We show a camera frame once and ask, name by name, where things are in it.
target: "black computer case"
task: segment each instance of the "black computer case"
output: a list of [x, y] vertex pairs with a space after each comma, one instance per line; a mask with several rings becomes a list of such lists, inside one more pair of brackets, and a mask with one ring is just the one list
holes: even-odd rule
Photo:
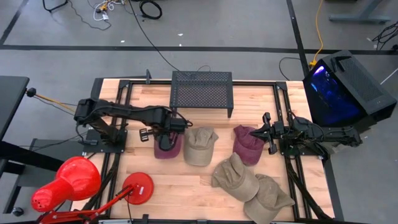
[[312, 120], [324, 127], [362, 132], [389, 118], [397, 104], [348, 50], [320, 59], [303, 84]]

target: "gray floor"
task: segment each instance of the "gray floor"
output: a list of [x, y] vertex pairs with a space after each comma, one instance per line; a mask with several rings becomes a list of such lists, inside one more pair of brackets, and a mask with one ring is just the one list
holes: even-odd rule
[[[0, 30], [4, 30], [22, 0], [0, 0]], [[93, 10], [86, 1], [72, 0], [79, 14], [93, 26], [106, 27], [93, 20]], [[368, 0], [326, 1], [319, 24], [325, 49], [373, 50], [376, 36], [384, 26], [332, 23], [331, 13], [358, 12]], [[47, 0], [49, 7], [60, 0]], [[303, 45], [317, 49], [320, 44], [315, 29], [319, 0], [293, 0]], [[270, 47], [296, 49], [297, 45], [285, 1], [281, 0], [164, 0], [159, 1], [164, 15], [159, 21], [140, 19], [149, 38], [158, 46], [192, 47]], [[377, 13], [398, 19], [398, 2], [385, 0]], [[150, 46], [132, 15], [121, 6], [109, 13], [112, 27], [107, 31], [82, 24], [70, 5], [50, 15], [41, 1], [30, 0], [9, 34], [7, 45], [64, 46]], [[385, 46], [397, 44], [392, 40]], [[180, 70], [197, 70], [209, 65], [213, 71], [231, 71], [234, 79], [283, 80], [278, 69], [282, 57], [297, 54], [254, 52], [162, 52]], [[307, 55], [311, 61], [313, 55]], [[358, 60], [381, 81], [398, 67], [398, 55], [356, 55]], [[89, 97], [97, 77], [144, 75], [149, 69], [154, 78], [170, 78], [172, 68], [157, 52], [140, 51], [58, 51], [0, 50], [2, 75], [30, 78], [29, 87], [38, 93], [68, 103]], [[301, 80], [298, 60], [284, 60], [284, 73], [291, 80]], [[385, 88], [395, 97], [398, 74]], [[375, 126], [364, 144], [333, 155], [341, 206], [347, 221], [393, 223], [397, 219], [398, 153], [394, 131], [398, 114]], [[27, 145], [32, 138], [66, 139], [75, 135], [70, 115], [38, 100], [24, 98], [6, 134], [5, 140]]]

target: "beige baseball cap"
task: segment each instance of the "beige baseball cap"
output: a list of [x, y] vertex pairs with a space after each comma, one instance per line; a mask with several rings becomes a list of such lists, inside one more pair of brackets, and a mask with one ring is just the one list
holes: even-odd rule
[[256, 178], [260, 183], [259, 191], [244, 203], [243, 210], [257, 224], [270, 224], [283, 207], [294, 205], [294, 201], [273, 178], [262, 174], [256, 174]]
[[211, 186], [221, 187], [234, 198], [247, 202], [257, 194], [259, 181], [234, 152], [229, 159], [216, 166]]
[[195, 166], [210, 164], [217, 139], [218, 135], [213, 128], [193, 128], [185, 131], [185, 162]]

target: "wooden tabletop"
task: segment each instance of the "wooden tabletop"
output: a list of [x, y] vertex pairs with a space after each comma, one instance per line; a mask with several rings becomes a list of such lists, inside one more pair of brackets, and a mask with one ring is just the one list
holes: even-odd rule
[[[115, 101], [118, 79], [104, 79], [99, 97]], [[302, 82], [287, 82], [290, 105], [297, 116], [311, 119], [307, 97]], [[272, 88], [269, 86], [234, 86], [234, 110], [232, 117], [227, 118], [223, 109], [180, 108], [178, 111], [193, 123], [193, 127], [214, 127], [219, 139], [210, 165], [206, 167], [191, 166], [184, 162], [183, 151], [174, 159], [159, 160], [154, 157], [154, 141], [150, 138], [141, 142], [138, 130], [145, 126], [138, 121], [127, 121], [128, 138], [126, 150], [121, 156], [116, 192], [122, 189], [126, 177], [134, 172], [149, 174], [154, 183], [155, 191], [152, 198], [142, 205], [130, 205], [132, 218], [142, 218], [149, 214], [154, 219], [181, 220], [249, 220], [243, 212], [243, 203], [228, 195], [221, 188], [211, 187], [211, 173], [216, 165], [228, 158], [232, 153], [235, 135], [233, 128], [239, 124], [260, 128], [262, 115], [268, 111], [271, 122], [277, 119]], [[282, 114], [286, 120], [284, 97], [279, 93], [282, 102]], [[133, 85], [130, 104], [139, 107], [149, 105], [168, 106], [170, 101], [170, 85]], [[281, 189], [289, 194], [287, 173], [284, 157], [279, 153], [269, 155], [268, 144], [265, 144], [262, 156], [257, 165], [249, 167], [255, 174], [271, 176]], [[101, 172], [103, 154], [91, 158]], [[307, 189], [321, 206], [323, 211], [334, 217], [330, 194], [326, 184], [322, 161], [316, 156], [302, 156], [303, 171]], [[299, 190], [297, 201], [300, 216], [304, 217], [302, 198]], [[87, 200], [74, 202], [72, 209], [81, 209]], [[111, 218], [129, 218], [127, 202], [121, 200], [112, 207]], [[277, 221], [292, 221], [291, 207], [283, 208]]]

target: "perforated metal stand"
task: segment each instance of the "perforated metal stand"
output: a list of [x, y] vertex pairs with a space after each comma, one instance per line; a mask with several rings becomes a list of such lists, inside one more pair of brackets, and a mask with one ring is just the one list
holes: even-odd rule
[[173, 72], [170, 107], [234, 108], [231, 72]]

